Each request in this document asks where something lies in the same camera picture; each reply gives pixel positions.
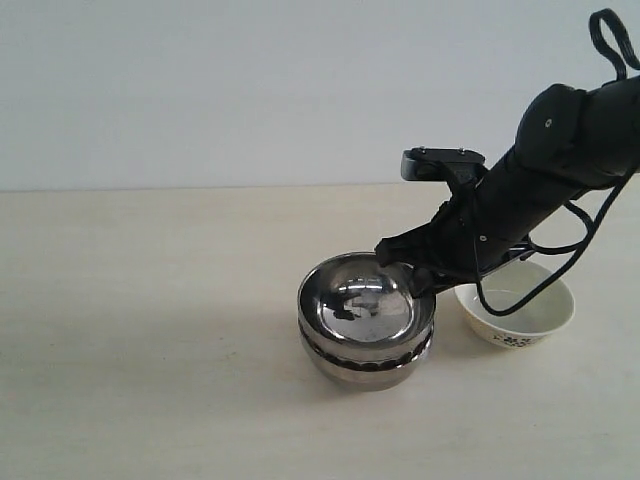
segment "white wall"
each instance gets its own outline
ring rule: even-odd
[[[618,0],[0,0],[0,189],[400,181],[404,148],[489,163],[553,82],[613,78]]]

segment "table surface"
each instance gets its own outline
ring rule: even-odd
[[[361,394],[302,349],[299,283],[444,187],[1,194],[0,478],[634,478],[638,187],[566,275],[567,328],[500,349],[445,292],[427,361]],[[562,213],[538,231],[581,235]]]

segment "white ceramic bowl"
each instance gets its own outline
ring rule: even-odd
[[[485,277],[482,288],[489,305],[503,310],[551,273],[529,260],[515,261]],[[528,347],[539,342],[569,323],[575,312],[573,295],[561,279],[505,317],[491,315],[484,309],[474,284],[459,285],[454,291],[472,330],[484,340],[505,348]]]

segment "stainless steel bowl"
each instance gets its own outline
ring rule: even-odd
[[[435,295],[414,299],[407,265],[381,267],[373,253],[330,258],[298,290],[302,344],[329,378],[358,390],[406,379],[433,336]]]

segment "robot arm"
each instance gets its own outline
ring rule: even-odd
[[[627,64],[640,69],[615,13],[594,13],[589,23],[594,45],[614,64],[617,79],[592,91],[556,84],[542,92],[523,115],[513,146],[491,170],[472,151],[420,147],[404,152],[405,180],[444,180],[452,191],[429,223],[384,238],[375,249],[382,265],[413,266],[414,296],[461,283],[480,287],[485,275],[536,252],[573,252],[564,270],[541,284],[528,302],[584,252],[606,210],[640,166],[640,76],[626,78],[622,59],[604,42],[601,20],[614,33]],[[611,194],[594,220],[572,203],[586,192],[607,189]],[[538,247],[529,232],[563,205],[585,223],[585,239],[560,249]],[[515,311],[485,308],[494,315]]]

